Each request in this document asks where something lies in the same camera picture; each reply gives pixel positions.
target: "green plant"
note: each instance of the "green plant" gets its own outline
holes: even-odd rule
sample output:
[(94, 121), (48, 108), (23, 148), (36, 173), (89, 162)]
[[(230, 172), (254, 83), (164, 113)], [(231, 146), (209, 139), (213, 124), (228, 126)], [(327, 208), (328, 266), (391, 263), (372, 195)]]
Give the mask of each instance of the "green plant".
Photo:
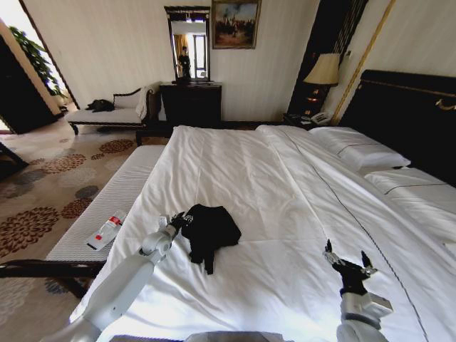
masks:
[(46, 50), (34, 41), (28, 39), (24, 31), (20, 31), (14, 26), (10, 26), (9, 29), (22, 50), (24, 50), (31, 65), (35, 68), (38, 76), (48, 89), (48, 92), (51, 95), (59, 95), (62, 98), (66, 98), (58, 86), (57, 79), (52, 76), (51, 69), (48, 67), (49, 62), (41, 55), (40, 51), (46, 52)]

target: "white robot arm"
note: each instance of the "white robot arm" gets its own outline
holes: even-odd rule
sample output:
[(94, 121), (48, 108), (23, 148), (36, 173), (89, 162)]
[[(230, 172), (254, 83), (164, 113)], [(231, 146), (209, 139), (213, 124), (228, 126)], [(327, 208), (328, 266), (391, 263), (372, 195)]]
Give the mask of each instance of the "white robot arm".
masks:
[(387, 299), (367, 292), (364, 288), (363, 281), (377, 272), (366, 253), (361, 252), (364, 265), (361, 267), (340, 259), (333, 253), (331, 242), (328, 240), (323, 255), (342, 276), (342, 323), (337, 328), (337, 341), (388, 342), (380, 332), (380, 318), (392, 313), (393, 307)]
[(101, 332), (120, 318), (143, 289), (154, 272), (155, 265), (166, 257), (171, 242), (180, 228), (192, 217), (175, 215), (171, 223), (149, 234), (133, 255), (125, 258), (93, 292), (83, 314), (42, 342), (93, 342)]

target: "mirror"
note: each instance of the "mirror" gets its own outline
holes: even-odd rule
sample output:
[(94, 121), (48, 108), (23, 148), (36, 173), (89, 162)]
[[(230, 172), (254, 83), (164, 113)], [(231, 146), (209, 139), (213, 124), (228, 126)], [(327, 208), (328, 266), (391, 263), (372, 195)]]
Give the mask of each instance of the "mirror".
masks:
[(165, 6), (176, 81), (210, 81), (207, 6)]

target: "black cloth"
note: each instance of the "black cloth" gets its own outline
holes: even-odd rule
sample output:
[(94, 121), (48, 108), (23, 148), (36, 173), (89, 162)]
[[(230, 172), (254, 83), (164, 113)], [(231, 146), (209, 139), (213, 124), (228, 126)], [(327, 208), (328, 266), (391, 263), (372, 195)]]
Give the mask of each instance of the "black cloth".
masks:
[(108, 100), (93, 100), (92, 103), (87, 105), (86, 110), (92, 110), (92, 112), (110, 112), (114, 110), (113, 103)]
[(234, 246), (241, 237), (233, 218), (223, 207), (205, 207), (196, 204), (187, 215), (192, 223), (182, 228), (182, 235), (190, 240), (190, 259), (196, 264), (204, 260), (207, 274), (214, 273), (214, 252), (225, 246)]

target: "picture frame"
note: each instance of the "picture frame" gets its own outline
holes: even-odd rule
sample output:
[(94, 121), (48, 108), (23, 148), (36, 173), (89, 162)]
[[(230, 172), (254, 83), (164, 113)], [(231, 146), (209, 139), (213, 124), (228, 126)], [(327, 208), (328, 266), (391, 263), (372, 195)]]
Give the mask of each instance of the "picture frame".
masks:
[(212, 0), (212, 48), (255, 48), (261, 0)]

